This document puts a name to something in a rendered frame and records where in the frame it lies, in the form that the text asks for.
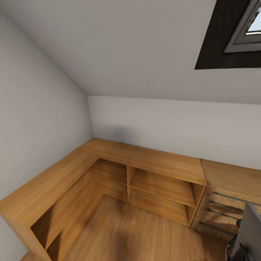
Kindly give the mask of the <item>swivel chair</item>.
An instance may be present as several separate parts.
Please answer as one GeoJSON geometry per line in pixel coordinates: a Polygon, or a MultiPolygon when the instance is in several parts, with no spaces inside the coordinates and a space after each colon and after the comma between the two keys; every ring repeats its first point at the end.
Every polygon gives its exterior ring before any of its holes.
{"type": "Polygon", "coordinates": [[[250,201],[245,202],[242,219],[236,221],[239,232],[225,250],[226,261],[261,261],[261,215],[250,201]],[[230,256],[229,250],[233,248],[230,256]]]}

